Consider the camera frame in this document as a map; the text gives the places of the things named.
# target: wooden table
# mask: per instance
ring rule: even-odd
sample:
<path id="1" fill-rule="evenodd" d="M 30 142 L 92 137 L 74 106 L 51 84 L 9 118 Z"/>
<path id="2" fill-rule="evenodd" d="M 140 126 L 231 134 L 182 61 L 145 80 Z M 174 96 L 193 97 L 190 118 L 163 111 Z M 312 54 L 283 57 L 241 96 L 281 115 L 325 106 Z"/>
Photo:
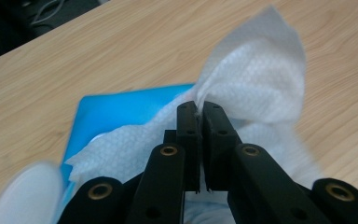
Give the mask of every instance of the wooden table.
<path id="1" fill-rule="evenodd" d="M 300 137 L 358 188 L 358 1 L 272 1 L 308 56 Z M 61 162 L 82 96 L 197 80 L 213 47 L 269 1 L 113 1 L 0 57 L 0 190 Z"/>

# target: wire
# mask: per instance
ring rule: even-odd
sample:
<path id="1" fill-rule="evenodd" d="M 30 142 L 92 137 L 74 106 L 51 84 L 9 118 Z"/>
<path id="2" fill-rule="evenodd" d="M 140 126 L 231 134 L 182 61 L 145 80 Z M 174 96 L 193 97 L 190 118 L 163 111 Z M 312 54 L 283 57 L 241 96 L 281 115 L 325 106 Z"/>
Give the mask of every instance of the wire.
<path id="1" fill-rule="evenodd" d="M 44 11 L 47 7 L 49 7 L 49 6 L 52 5 L 52 4 L 57 3 L 58 1 L 60 1 L 60 2 L 59 2 L 59 4 L 58 4 L 58 6 L 56 7 L 56 9 L 55 9 L 50 15 L 48 15 L 46 18 L 43 18 L 43 19 L 39 20 L 39 18 L 40 18 L 40 16 L 42 15 L 43 11 Z M 34 20 L 31 22 L 31 25 L 36 25 L 36 24 L 38 24 L 38 23 L 40 23 L 40 22 L 42 22 L 42 21 L 46 21 L 46 20 L 50 19 L 51 17 L 53 17 L 55 14 L 57 14 L 58 11 L 60 11 L 60 9 L 62 8 L 62 5 L 63 5 L 63 2 L 64 2 L 64 1 L 65 1 L 65 0 L 52 0 L 52 1 L 50 1 L 50 2 L 47 2 L 44 6 L 42 6 L 42 7 L 39 9 L 39 11 L 37 12 L 36 16 L 34 16 Z"/>

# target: white tissue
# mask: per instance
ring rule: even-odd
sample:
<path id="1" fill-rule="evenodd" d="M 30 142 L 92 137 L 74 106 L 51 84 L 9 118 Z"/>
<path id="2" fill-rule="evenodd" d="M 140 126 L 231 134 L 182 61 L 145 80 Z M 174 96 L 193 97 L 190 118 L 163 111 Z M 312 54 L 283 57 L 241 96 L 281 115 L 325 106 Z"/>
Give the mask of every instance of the white tissue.
<path id="1" fill-rule="evenodd" d="M 202 109 L 206 100 L 225 109 L 242 142 L 265 148 L 296 182 L 310 187 L 320 171 L 293 128 L 301 114 L 305 69 L 296 31 L 270 7 L 216 46 L 195 86 L 152 120 L 115 129 L 69 159 L 66 163 L 74 167 L 70 180 L 82 184 L 104 175 L 126 182 L 138 175 L 151 150 L 162 143 L 164 130 L 175 129 L 176 107 L 194 100 Z M 233 222 L 226 194 L 201 191 L 186 195 L 192 203 L 186 204 L 185 221 L 217 223 L 215 216 Z"/>

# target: crumpled tissue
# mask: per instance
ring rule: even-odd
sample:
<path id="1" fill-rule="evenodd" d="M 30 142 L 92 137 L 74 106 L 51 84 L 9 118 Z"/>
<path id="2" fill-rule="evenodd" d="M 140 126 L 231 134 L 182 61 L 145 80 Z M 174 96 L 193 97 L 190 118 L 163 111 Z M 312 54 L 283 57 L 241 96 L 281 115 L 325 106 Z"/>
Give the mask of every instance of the crumpled tissue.
<path id="1" fill-rule="evenodd" d="M 145 125 L 127 125 L 95 138 L 66 163 L 78 185 L 97 176 L 126 182 L 140 174 L 165 130 L 175 129 L 176 107 L 195 101 L 221 105 L 242 142 L 260 145 L 297 183 L 310 187 L 318 166 L 294 131 L 304 98 L 306 58 L 296 31 L 274 7 L 219 43 L 198 82 L 165 105 Z M 185 222 L 235 223 L 225 192 L 187 193 Z"/>

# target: paper towel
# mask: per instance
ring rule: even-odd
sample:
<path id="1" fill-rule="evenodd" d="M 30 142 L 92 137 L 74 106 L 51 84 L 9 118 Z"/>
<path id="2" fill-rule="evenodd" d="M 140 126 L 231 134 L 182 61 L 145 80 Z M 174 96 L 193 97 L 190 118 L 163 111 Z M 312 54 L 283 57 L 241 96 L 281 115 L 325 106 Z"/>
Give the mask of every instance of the paper towel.
<path id="1" fill-rule="evenodd" d="M 265 148 L 296 182 L 310 187 L 320 171 L 293 128 L 303 104 L 305 63 L 296 31 L 270 7 L 223 39 L 195 86 L 152 120 L 106 133 L 69 159 L 70 180 L 81 185 L 104 175 L 128 181 L 144 170 L 164 131 L 175 129 L 176 107 L 194 100 L 202 110 L 207 100 L 225 109 L 242 142 Z M 186 199 L 185 221 L 233 222 L 225 193 L 201 189 L 201 194 L 188 193 Z"/>

